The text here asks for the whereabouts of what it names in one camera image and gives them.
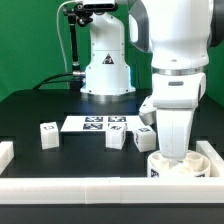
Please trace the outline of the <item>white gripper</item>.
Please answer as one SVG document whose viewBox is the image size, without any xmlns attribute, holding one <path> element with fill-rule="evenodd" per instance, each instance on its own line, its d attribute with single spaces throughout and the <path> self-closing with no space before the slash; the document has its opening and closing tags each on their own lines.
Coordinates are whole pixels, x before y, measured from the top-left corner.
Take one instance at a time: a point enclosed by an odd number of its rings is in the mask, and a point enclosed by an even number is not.
<svg viewBox="0 0 224 224">
<path fill-rule="evenodd" d="M 165 158 L 183 160 L 188 151 L 195 109 L 206 90 L 206 75 L 152 75 L 152 94 L 139 115 L 146 125 L 156 123 L 159 149 Z"/>
</svg>

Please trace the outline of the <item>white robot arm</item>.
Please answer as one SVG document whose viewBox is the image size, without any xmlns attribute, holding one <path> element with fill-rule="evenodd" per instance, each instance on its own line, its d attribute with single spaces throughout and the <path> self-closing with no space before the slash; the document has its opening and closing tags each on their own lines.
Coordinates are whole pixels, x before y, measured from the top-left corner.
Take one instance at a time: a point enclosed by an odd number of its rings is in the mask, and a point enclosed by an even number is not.
<svg viewBox="0 0 224 224">
<path fill-rule="evenodd" d="M 123 25 L 107 13 L 112 0 L 84 0 L 91 10 L 91 61 L 85 69 L 85 95 L 97 98 L 133 92 L 124 62 Z M 129 38 L 152 55 L 152 95 L 140 114 L 156 118 L 159 150 L 183 159 L 193 115 L 206 91 L 208 48 L 218 43 L 214 23 L 224 21 L 222 0 L 137 0 L 129 11 Z"/>
</svg>

